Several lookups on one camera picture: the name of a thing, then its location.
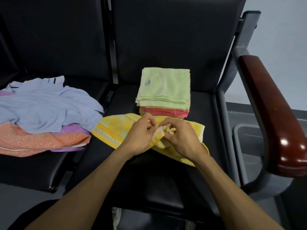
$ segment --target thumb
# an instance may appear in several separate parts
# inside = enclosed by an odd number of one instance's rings
[[[154,132],[158,129],[158,127],[152,127],[151,129],[148,129],[147,132],[153,136]]]
[[[164,138],[167,139],[171,144],[174,142],[174,136],[169,134],[168,132],[164,132]]]

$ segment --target wall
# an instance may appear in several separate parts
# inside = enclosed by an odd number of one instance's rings
[[[260,57],[290,107],[307,111],[307,0],[247,0],[247,10],[262,12],[250,54]],[[238,74],[225,98],[250,104]]]

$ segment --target person's left hand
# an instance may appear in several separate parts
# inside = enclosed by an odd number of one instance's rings
[[[157,122],[154,117],[146,112],[138,121],[134,122],[126,138],[121,144],[121,148],[129,153],[130,157],[141,154],[149,145]]]

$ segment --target black pants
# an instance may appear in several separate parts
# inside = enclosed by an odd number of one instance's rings
[[[58,199],[44,201],[37,204],[30,210],[21,214],[8,230],[22,230],[32,223],[37,217],[44,213],[49,207],[55,204]],[[113,230],[112,209],[107,203],[101,206],[92,229]]]

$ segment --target forearm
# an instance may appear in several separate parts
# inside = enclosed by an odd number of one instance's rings
[[[283,229],[203,154],[193,162],[207,181],[228,230]]]
[[[115,178],[129,159],[116,149],[100,166],[26,229],[91,229]]]

